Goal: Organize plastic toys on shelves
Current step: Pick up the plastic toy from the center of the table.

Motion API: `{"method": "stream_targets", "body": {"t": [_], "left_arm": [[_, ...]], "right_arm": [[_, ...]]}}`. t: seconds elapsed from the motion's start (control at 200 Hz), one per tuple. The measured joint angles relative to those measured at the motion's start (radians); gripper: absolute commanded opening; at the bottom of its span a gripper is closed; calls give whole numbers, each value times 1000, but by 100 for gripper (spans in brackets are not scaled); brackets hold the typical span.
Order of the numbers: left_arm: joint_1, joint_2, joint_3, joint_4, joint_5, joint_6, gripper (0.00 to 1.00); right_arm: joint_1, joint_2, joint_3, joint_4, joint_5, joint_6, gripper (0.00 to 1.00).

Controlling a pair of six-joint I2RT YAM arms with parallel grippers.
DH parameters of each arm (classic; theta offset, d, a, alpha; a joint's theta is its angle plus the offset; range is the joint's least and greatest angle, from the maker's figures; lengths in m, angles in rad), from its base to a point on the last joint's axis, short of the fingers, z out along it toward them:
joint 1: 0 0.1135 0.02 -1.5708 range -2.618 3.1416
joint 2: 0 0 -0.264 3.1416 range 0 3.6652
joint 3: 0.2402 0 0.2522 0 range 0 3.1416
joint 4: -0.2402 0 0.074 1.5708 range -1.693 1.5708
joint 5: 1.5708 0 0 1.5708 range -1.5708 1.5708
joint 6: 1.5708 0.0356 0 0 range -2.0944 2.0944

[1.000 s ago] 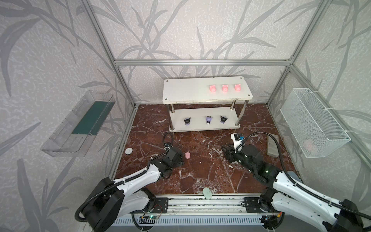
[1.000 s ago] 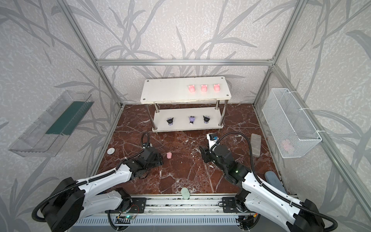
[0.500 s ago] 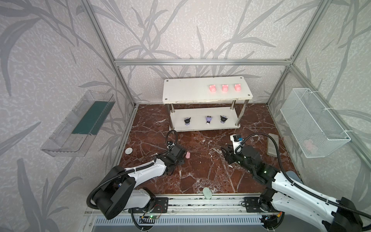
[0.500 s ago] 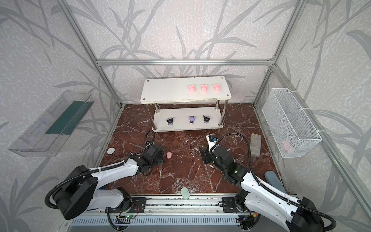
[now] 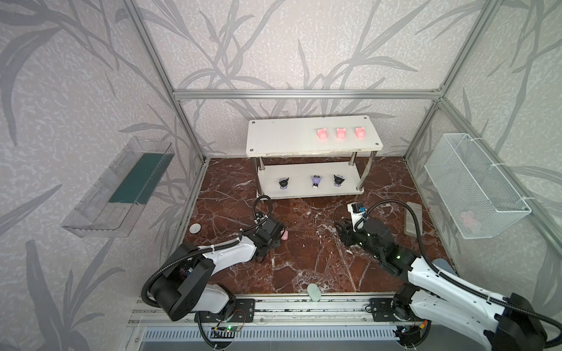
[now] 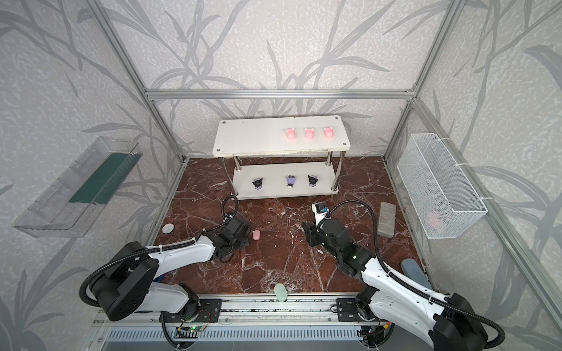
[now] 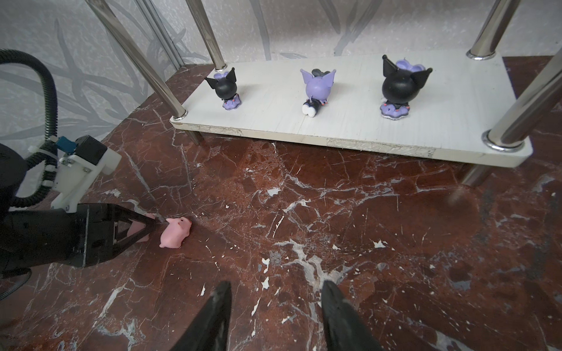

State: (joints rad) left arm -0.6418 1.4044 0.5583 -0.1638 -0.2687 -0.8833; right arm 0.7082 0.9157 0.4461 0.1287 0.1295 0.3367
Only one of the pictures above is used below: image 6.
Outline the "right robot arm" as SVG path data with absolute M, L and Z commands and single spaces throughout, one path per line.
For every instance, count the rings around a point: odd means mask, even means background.
M 433 291 L 388 267 L 358 245 L 338 219 L 302 227 L 311 247 L 322 246 L 339 270 L 365 284 L 360 301 L 367 318 L 394 323 L 434 350 L 485 350 L 505 341 L 502 327 L 476 314 L 464 297 Z

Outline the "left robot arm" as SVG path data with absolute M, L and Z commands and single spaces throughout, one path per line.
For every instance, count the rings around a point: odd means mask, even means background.
M 167 312 L 191 317 L 198 297 L 187 286 L 167 285 L 156 279 L 192 264 L 225 261 L 249 245 L 250 223 L 228 216 L 215 231 L 175 244 L 144 247 L 126 244 L 81 284 L 78 294 L 87 305 L 101 308 L 111 321 L 141 312 Z

